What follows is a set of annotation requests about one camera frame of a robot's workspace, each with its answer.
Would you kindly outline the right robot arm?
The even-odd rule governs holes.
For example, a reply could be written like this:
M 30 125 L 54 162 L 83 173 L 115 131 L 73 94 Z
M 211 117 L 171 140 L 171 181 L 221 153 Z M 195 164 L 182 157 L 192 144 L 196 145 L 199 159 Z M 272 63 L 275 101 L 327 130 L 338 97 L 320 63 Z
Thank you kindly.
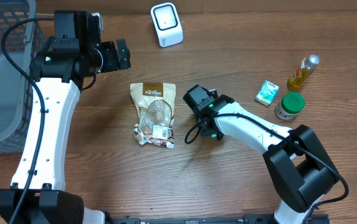
M 313 212 L 342 178 L 312 129 L 270 123 L 234 99 L 199 85 L 189 89 L 183 100 L 195 115 L 198 135 L 218 140 L 231 136 L 264 158 L 280 206 L 272 214 L 244 215 L 241 223 L 329 222 L 327 216 L 314 216 Z

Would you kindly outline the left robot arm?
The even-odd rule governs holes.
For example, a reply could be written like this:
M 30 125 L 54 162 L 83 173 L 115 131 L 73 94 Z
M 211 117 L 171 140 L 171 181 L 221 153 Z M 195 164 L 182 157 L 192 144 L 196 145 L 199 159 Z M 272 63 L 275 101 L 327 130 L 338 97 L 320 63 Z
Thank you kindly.
M 8 223 L 111 223 L 65 189 L 65 154 L 85 78 L 130 68 L 123 39 L 102 41 L 103 18 L 85 11 L 55 11 L 54 35 L 23 77 L 33 89 L 32 111 L 18 168 L 0 189 L 0 216 Z

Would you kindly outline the brown white snack bag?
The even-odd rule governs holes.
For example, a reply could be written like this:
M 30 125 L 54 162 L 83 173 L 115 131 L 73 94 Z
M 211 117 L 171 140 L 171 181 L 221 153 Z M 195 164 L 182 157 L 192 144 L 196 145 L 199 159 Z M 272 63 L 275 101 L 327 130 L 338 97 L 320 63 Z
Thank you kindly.
M 174 147 L 174 102 L 172 83 L 132 83 L 130 95 L 138 112 L 134 136 L 139 144 Z

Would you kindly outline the green lid white jar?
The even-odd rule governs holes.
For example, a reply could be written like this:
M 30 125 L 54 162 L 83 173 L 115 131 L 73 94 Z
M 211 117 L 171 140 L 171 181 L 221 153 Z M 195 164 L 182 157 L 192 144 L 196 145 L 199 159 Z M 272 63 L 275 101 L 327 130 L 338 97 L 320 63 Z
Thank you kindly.
M 275 114 L 283 120 L 290 120 L 296 117 L 304 109 L 304 97 L 297 92 L 287 93 L 275 106 Z

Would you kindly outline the Kleenex tissue pack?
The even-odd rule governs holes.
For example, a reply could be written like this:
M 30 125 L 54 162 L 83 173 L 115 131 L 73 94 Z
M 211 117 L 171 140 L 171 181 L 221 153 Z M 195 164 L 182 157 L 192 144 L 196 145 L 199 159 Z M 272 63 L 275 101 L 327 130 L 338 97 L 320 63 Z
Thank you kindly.
M 273 84 L 268 80 L 265 80 L 258 94 L 256 94 L 255 100 L 265 106 L 269 106 L 273 102 L 275 96 L 277 95 L 278 90 L 279 90 L 279 86 Z

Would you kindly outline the yellow liquid bottle grey cap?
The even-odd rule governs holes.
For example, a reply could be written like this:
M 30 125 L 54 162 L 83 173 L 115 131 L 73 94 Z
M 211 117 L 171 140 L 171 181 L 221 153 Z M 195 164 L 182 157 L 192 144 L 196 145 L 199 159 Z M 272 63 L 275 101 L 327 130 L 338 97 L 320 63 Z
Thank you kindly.
M 299 91 L 319 63 L 320 59 L 317 55 L 304 58 L 296 72 L 288 78 L 287 88 L 291 91 Z

